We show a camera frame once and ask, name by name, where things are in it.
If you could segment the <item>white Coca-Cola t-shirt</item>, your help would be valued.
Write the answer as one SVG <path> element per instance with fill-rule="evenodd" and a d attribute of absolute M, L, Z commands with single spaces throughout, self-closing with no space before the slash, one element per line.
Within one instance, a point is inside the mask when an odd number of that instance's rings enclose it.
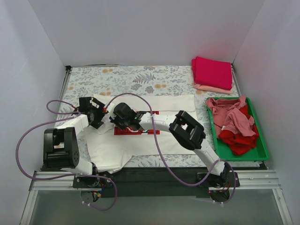
<path fill-rule="evenodd" d="M 159 115 L 174 115 L 184 110 L 197 118 L 194 95 L 143 98 L 125 95 L 113 100 L 113 104 L 118 103 L 126 103 L 135 111 L 147 111 L 151 108 Z M 84 130 L 90 159 L 100 172 L 117 172 L 133 156 L 158 154 L 151 130 L 137 132 L 126 129 L 122 133 L 109 121 L 108 115 L 104 117 L 103 122 L 99 129 L 89 126 Z"/>

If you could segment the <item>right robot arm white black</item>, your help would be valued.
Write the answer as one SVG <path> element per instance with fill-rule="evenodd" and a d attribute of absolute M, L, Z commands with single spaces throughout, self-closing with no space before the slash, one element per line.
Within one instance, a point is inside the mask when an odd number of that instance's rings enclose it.
<path fill-rule="evenodd" d="M 180 110 L 174 115 L 154 114 L 150 107 L 148 111 L 134 111 L 125 103 L 108 104 L 106 113 L 110 121 L 121 130 L 153 130 L 158 153 L 168 172 L 181 184 L 196 187 L 203 183 L 222 187 L 229 181 L 229 169 L 226 162 L 221 160 L 206 140 L 204 127 L 186 111 Z M 177 177 L 167 165 L 160 150 L 156 131 L 171 133 L 180 146 L 194 152 L 208 169 L 206 175 L 197 183 L 190 184 Z"/>

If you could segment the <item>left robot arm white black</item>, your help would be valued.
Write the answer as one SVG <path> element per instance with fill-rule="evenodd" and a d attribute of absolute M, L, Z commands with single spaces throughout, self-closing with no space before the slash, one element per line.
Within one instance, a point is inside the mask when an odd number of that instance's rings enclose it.
<path fill-rule="evenodd" d="M 79 106 L 73 106 L 71 117 L 62 125 L 44 131 L 43 163 L 47 169 L 61 169 L 84 175 L 88 187 L 96 187 L 100 176 L 96 166 L 80 156 L 77 135 L 85 128 L 100 128 L 105 104 L 94 97 L 79 98 Z"/>

